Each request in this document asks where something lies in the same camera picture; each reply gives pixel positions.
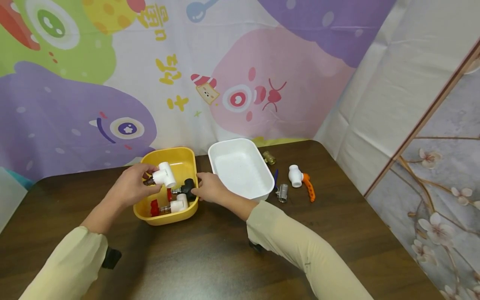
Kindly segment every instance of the yellow cartoon character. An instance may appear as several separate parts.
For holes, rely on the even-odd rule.
[[[144,0],[82,0],[82,4],[93,25],[106,35],[127,28],[145,9]]]
[[[208,105],[211,105],[220,94],[215,90],[216,79],[213,77],[200,76],[193,74],[190,79],[195,83],[195,89],[200,94],[200,97],[205,100]]]

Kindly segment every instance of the white tee fitting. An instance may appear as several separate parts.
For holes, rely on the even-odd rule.
[[[292,183],[294,188],[301,187],[301,181],[303,180],[303,173],[299,170],[299,166],[291,165],[288,168],[290,171],[288,172],[288,179]]]
[[[170,202],[170,211],[172,213],[177,213],[184,211],[188,208],[187,195],[178,194],[177,199]]]
[[[165,184],[167,189],[171,189],[177,185],[175,177],[173,177],[172,169],[166,161],[158,165],[158,171],[152,174],[152,178],[155,181],[155,184]]]

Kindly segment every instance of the pipe fitting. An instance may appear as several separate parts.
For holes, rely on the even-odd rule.
[[[166,161],[158,165],[158,171],[152,174],[152,178],[155,184],[165,184],[167,189],[171,189],[177,185],[170,164]]]
[[[188,201],[187,201],[187,195],[185,194],[177,195],[177,199],[175,201],[170,202],[170,211],[172,213],[181,212],[187,208],[188,208]]]

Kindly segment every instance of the wooden table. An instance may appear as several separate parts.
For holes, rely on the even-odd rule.
[[[442,299],[321,144],[264,150],[277,158],[271,170],[279,169],[279,183],[288,183],[288,166],[298,164],[317,195],[311,204],[306,188],[290,188],[287,203],[273,193],[268,201],[327,240],[375,299]],[[211,171],[207,156],[196,160],[198,171]],[[50,177],[31,189],[0,234],[0,298],[20,297],[123,169]],[[215,204],[202,202],[192,218],[160,227],[128,209],[108,241],[123,257],[114,270],[100,270],[85,299],[315,298],[301,271],[271,252],[250,248],[245,224]]]

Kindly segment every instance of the green cartoon character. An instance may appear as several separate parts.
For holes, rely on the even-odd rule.
[[[115,70],[112,36],[93,25],[81,0],[0,0],[0,24],[0,76],[23,60],[94,84]]]

